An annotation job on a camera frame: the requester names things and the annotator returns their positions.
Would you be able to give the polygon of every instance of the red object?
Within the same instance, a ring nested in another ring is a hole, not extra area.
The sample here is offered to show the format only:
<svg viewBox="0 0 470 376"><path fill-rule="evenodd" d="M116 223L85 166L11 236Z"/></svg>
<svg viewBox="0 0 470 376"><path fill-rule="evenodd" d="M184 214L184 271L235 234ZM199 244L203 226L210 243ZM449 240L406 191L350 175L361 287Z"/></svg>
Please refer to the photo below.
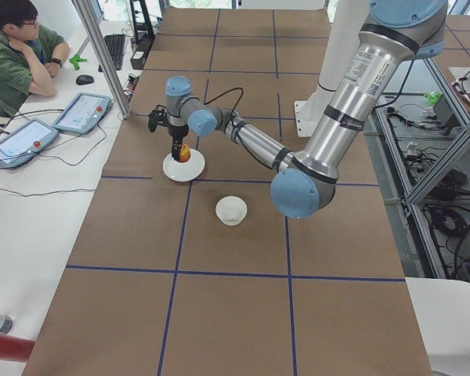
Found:
<svg viewBox="0 0 470 376"><path fill-rule="evenodd" d="M0 360L26 363L33 351L34 341L0 334Z"/></svg>

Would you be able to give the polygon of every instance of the touchscreen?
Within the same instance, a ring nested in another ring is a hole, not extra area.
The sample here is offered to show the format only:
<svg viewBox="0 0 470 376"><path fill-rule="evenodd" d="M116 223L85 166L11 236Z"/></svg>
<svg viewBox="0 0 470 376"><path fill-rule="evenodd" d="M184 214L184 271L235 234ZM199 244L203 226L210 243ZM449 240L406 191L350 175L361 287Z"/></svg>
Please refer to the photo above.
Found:
<svg viewBox="0 0 470 376"><path fill-rule="evenodd" d="M9 164L14 161L14 157L21 157L31 149L35 141L39 141L47 136L51 129L44 125L32 121L27 127L13 133L9 138L0 143L0 160Z"/></svg>
<svg viewBox="0 0 470 376"><path fill-rule="evenodd" d="M56 126L75 129L84 128L102 101L103 99L97 96L79 96L64 116L56 121Z"/></svg>

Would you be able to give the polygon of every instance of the glasses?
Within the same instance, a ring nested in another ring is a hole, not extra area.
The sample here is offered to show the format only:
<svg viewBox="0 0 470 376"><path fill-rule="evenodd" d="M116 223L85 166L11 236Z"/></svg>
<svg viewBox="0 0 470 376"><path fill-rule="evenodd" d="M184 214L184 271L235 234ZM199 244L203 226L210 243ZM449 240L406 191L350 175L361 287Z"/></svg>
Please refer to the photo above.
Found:
<svg viewBox="0 0 470 376"><path fill-rule="evenodd" d="M33 27L36 29L38 27L38 20L33 22L23 22L23 25L33 25Z"/></svg>

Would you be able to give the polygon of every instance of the keyboard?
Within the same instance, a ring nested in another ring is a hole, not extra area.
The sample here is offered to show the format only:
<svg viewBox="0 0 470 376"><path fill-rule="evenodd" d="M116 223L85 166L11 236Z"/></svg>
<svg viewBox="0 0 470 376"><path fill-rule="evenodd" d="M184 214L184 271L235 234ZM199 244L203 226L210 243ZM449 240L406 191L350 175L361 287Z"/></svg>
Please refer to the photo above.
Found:
<svg viewBox="0 0 470 376"><path fill-rule="evenodd" d="M122 69L122 61L125 52L125 35L112 34L104 37L104 42L107 44L108 52L110 53L111 60L117 71Z"/></svg>

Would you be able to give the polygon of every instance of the man's hand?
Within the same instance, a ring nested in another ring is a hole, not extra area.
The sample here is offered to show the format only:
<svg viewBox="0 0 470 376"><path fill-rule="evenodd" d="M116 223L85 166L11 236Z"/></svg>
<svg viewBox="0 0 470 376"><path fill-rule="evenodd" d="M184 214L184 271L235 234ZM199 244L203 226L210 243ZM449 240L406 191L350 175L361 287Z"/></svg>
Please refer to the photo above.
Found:
<svg viewBox="0 0 470 376"><path fill-rule="evenodd" d="M16 51L25 53L25 51L27 51L28 49L31 49L29 45L20 41L17 38L13 38L13 37L7 37L7 38L9 39L9 45Z"/></svg>
<svg viewBox="0 0 470 376"><path fill-rule="evenodd" d="M61 66L58 63L46 63L45 69L49 72L50 77L55 77L60 73Z"/></svg>

